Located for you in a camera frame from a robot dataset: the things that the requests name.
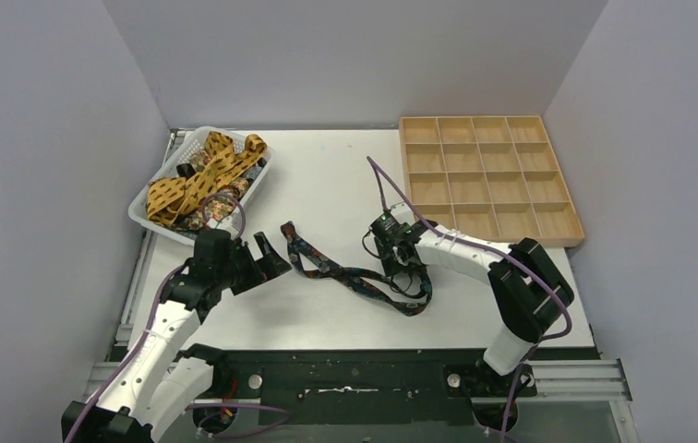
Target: tabletop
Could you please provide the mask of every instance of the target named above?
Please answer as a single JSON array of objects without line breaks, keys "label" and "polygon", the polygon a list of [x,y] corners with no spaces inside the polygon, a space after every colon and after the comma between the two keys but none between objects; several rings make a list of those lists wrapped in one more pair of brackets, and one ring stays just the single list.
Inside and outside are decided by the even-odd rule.
[{"label": "tabletop", "polygon": [[[248,134],[248,131],[237,131]],[[381,271],[360,244],[381,214],[379,191],[366,156],[403,187],[397,130],[257,131],[278,154],[250,202],[246,240],[262,231],[286,258],[280,227],[292,221],[310,244],[346,267]],[[390,205],[401,201],[385,186]],[[252,254],[260,257],[256,244]],[[572,333],[543,347],[593,347],[594,340],[566,251],[547,252],[572,286]],[[191,246],[156,236],[142,269],[132,341],[144,327],[156,289],[165,275],[192,255]],[[485,348],[501,327],[490,286],[449,269],[428,268],[433,300],[406,317],[389,305],[358,296],[332,280],[312,281],[292,270],[233,296],[223,293],[202,327],[184,347],[200,342],[224,350],[348,350]],[[400,295],[386,291],[393,299]],[[560,318],[550,333],[564,328]]]}]

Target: wooden tray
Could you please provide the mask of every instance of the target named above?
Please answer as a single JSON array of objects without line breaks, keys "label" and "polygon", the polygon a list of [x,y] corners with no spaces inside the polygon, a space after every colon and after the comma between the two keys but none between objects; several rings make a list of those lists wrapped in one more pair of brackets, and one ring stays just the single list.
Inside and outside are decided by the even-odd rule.
[{"label": "wooden tray", "polygon": [[404,117],[406,193],[429,219],[494,242],[585,238],[537,115]]}]

